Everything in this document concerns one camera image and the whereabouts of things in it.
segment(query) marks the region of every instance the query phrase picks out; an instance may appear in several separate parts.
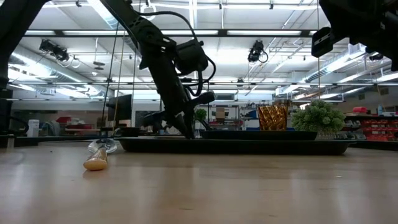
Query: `fluorescent light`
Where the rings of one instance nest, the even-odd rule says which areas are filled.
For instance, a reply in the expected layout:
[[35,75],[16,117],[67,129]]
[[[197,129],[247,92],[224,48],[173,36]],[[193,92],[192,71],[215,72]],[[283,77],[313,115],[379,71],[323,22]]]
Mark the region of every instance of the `fluorescent light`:
[[379,86],[398,86],[398,83],[380,83]]
[[358,75],[358,74],[356,74],[356,75],[351,75],[351,76],[349,76],[349,77],[347,77],[347,78],[344,78],[344,79],[338,81],[338,83],[349,82],[349,81],[352,81],[352,80],[354,80],[354,79],[356,79],[356,78],[358,78],[358,77],[360,77],[360,76],[361,76],[361,75]]
[[124,30],[65,30],[65,35],[123,35]]
[[300,35],[299,30],[229,30],[227,35]]
[[393,74],[390,74],[390,75],[384,75],[383,77],[377,78],[377,80],[374,79],[372,82],[374,82],[374,83],[386,82],[386,81],[393,80],[393,79],[396,79],[396,78],[398,78],[398,73],[393,73]]
[[300,94],[300,95],[295,96],[294,99],[295,99],[295,100],[299,100],[299,99],[305,98],[306,96],[307,96],[307,94],[304,94],[304,93],[303,93],[303,94]]
[[356,88],[356,89],[353,89],[353,90],[347,91],[347,92],[345,92],[344,94],[351,94],[351,93],[355,93],[355,92],[357,92],[357,91],[359,91],[359,90],[363,90],[363,89],[365,89],[365,87]]
[[21,88],[21,89],[27,90],[27,91],[36,91],[34,88],[32,88],[30,86],[27,86],[27,85],[24,85],[24,84],[18,84],[18,85],[10,84],[9,86],[12,86],[12,87],[15,87],[15,88]]
[[27,58],[25,56],[16,54],[16,53],[12,53],[12,56],[18,58],[19,60],[23,61],[26,63],[25,65],[12,65],[13,67],[17,67],[21,70],[25,70],[29,73],[35,74],[35,75],[45,75],[45,76],[49,76],[51,75],[51,70],[49,70],[47,67],[36,63],[36,61]]
[[[18,84],[18,82],[9,82],[10,84]],[[24,82],[25,85],[47,85],[47,82]]]
[[[269,9],[269,4],[227,4],[223,5],[225,9]],[[315,10],[317,5],[314,6],[290,6],[290,5],[275,5],[274,9],[285,10]]]
[[233,93],[236,93],[238,90],[213,90],[214,91],[214,93],[217,93],[217,94],[233,94]]
[[138,77],[136,77],[135,79],[134,79],[134,77],[120,77],[120,80],[119,80],[119,77],[112,77],[112,81],[114,81],[114,82],[136,82],[136,83],[140,83],[140,82],[142,82]]
[[253,90],[252,94],[275,94],[275,90]]
[[338,96],[338,95],[339,95],[339,93],[329,93],[329,94],[322,95],[320,98],[321,99],[329,99],[329,98],[332,98],[332,97],[335,97],[335,96]]
[[[194,30],[197,35],[218,35],[218,30]],[[162,30],[164,35],[192,35],[191,30]]]
[[24,100],[24,101],[45,101],[46,99],[19,99],[19,100]]
[[53,30],[27,30],[25,35],[55,35]]
[[338,83],[338,86],[373,86],[372,83]]

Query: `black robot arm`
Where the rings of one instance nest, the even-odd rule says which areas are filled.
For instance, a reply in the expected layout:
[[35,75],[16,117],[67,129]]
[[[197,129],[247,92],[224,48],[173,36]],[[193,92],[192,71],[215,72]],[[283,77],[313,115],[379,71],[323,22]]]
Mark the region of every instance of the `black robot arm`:
[[312,37],[312,55],[321,57],[333,44],[348,37],[351,44],[361,43],[367,53],[378,52],[392,60],[398,70],[397,0],[319,0],[331,27]]
[[[49,0],[5,0],[0,6],[0,90],[8,82],[8,60],[40,9]],[[215,64],[202,49],[203,42],[194,39],[177,45],[175,41],[163,35],[153,23],[141,17],[149,14],[136,12],[129,0],[101,0],[108,11],[125,28],[141,54],[140,69],[148,68],[157,87],[157,92],[165,105],[165,117],[168,123],[175,126],[188,139],[193,139],[193,109],[198,104],[205,104],[215,99],[211,92],[200,94],[204,83],[215,73]],[[172,14],[185,21],[186,18],[175,12],[156,12]],[[203,80],[201,72],[210,61],[214,72],[210,78]],[[190,86],[183,86],[179,75],[188,75],[197,71],[199,79],[196,93]],[[197,96],[191,100],[190,93]]]
[[[208,57],[193,32],[194,39],[177,45],[175,41],[163,35],[159,28],[143,18],[151,14],[135,11],[131,1],[101,0],[107,10],[125,28],[130,38],[141,53],[140,69],[148,68],[157,87],[165,108],[165,119],[175,126],[186,138],[193,139],[193,109],[196,105],[209,103],[215,99],[213,93],[200,94],[203,86],[201,72],[208,66]],[[158,12],[157,14],[173,14],[186,19],[175,12]],[[194,71],[200,74],[198,96],[191,100],[189,86],[183,86],[176,67],[182,75]]]

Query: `wall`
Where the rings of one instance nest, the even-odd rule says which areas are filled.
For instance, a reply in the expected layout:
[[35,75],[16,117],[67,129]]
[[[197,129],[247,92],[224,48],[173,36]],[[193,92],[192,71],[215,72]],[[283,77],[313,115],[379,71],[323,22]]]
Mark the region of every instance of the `wall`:
[[[11,113],[13,116],[27,122],[30,119],[37,119],[41,123],[45,123],[47,121],[57,120],[58,118],[64,116],[78,118],[84,121],[85,124],[92,124],[93,128],[98,128],[97,119],[102,118],[102,111],[56,111],[55,113],[33,113],[24,110],[12,110]],[[16,127],[20,126],[19,123],[12,122],[11,127],[15,128],[14,125]]]
[[339,109],[343,113],[352,113],[353,108],[357,106],[364,106],[371,113],[376,113],[376,108],[383,104],[385,107],[398,105],[398,86],[390,86],[389,94],[380,96],[377,91],[367,91],[365,93],[364,100],[358,100],[358,94],[354,94],[352,97],[345,98],[346,102],[339,103],[335,108]]
[[[100,111],[103,110],[103,102],[86,101],[15,101],[12,110],[54,110],[54,111]],[[159,102],[139,102],[132,107],[132,125],[135,125],[136,111],[158,111]]]

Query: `wooden table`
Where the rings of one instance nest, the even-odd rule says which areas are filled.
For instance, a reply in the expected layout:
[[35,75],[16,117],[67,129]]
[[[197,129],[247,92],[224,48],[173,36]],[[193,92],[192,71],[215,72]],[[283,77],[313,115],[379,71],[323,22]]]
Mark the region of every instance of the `wooden table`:
[[398,223],[398,154],[109,155],[88,143],[0,154],[0,223]]

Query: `potted plant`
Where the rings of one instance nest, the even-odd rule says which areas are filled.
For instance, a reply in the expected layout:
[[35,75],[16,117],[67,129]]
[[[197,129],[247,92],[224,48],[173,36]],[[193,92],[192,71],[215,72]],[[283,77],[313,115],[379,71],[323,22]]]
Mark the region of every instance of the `potted plant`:
[[195,111],[195,120],[204,121],[206,119],[207,112],[204,109],[197,109]]
[[293,128],[297,131],[316,131],[317,139],[334,139],[337,132],[344,127],[345,116],[333,109],[331,104],[314,100],[304,110],[293,114]]

